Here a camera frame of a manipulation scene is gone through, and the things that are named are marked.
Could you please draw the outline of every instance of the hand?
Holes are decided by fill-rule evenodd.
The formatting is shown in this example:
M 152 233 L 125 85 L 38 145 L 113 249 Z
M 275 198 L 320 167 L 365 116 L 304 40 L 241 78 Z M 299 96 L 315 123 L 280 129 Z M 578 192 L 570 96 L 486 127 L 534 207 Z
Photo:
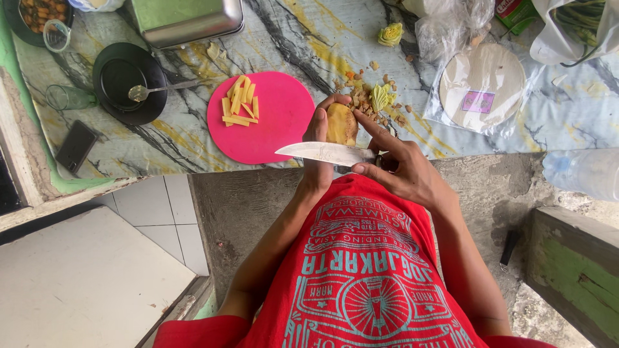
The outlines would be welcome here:
M 333 103 L 348 104 L 351 99 L 348 95 L 332 94 L 316 107 L 314 116 L 309 122 L 308 129 L 303 135 L 303 141 L 327 141 L 327 109 Z M 333 181 L 333 164 L 317 160 L 304 159 L 303 179 L 299 187 L 307 190 L 310 194 L 318 194 L 320 197 L 331 186 Z
M 402 141 L 358 110 L 353 112 L 357 121 L 372 136 L 369 149 L 388 151 L 383 154 L 386 162 L 398 162 L 391 174 L 370 163 L 357 163 L 352 171 L 367 176 L 383 185 L 390 193 L 415 202 L 431 213 L 458 205 L 456 192 L 441 178 L 441 175 L 423 155 L 414 141 Z

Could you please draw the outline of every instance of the pink cutting board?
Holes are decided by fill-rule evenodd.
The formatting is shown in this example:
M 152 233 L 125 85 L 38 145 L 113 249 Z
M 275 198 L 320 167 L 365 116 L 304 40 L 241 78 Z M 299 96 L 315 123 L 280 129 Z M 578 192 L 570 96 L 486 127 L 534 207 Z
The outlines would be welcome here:
M 280 148 L 301 142 L 314 113 L 314 101 L 307 89 L 294 77 L 267 71 L 247 75 L 256 84 L 259 122 L 249 127 L 222 121 L 222 98 L 238 79 L 222 83 L 210 98 L 206 112 L 210 135 L 219 149 L 231 159 L 246 164 L 280 162 L 291 156 L 276 155 Z M 250 115 L 241 107 L 241 116 Z

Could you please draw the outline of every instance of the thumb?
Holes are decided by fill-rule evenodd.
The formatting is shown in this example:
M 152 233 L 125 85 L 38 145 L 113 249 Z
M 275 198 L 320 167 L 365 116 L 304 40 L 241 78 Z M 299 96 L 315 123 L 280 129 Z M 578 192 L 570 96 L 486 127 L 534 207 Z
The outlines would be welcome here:
M 357 163 L 351 168 L 353 173 L 361 174 L 383 185 L 388 191 L 397 187 L 397 178 L 370 163 Z
M 316 122 L 314 123 L 314 141 L 327 141 L 327 130 L 329 129 L 329 121 L 327 120 L 327 111 L 323 108 L 316 109 Z

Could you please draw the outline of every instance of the knife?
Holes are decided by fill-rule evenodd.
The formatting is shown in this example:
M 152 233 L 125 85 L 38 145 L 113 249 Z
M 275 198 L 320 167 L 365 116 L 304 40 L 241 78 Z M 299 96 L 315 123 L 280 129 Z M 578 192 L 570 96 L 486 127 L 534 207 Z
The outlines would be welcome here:
M 360 147 L 332 144 L 330 142 L 306 141 L 284 146 L 275 151 L 278 155 L 303 157 L 304 159 L 318 160 L 352 167 L 359 162 L 373 163 L 379 168 L 383 167 L 383 156 L 375 154 L 372 150 Z

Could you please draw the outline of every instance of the red t-shirt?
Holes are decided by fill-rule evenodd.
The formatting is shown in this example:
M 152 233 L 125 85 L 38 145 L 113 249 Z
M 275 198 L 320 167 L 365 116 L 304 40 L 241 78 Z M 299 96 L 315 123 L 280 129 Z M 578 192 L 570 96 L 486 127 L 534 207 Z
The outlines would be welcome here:
M 487 342 L 501 348 L 542 344 L 496 336 Z M 436 271 L 425 210 L 373 180 L 347 175 L 334 180 L 310 212 L 253 325 L 237 316 L 168 321 L 159 327 L 154 347 L 487 344 Z

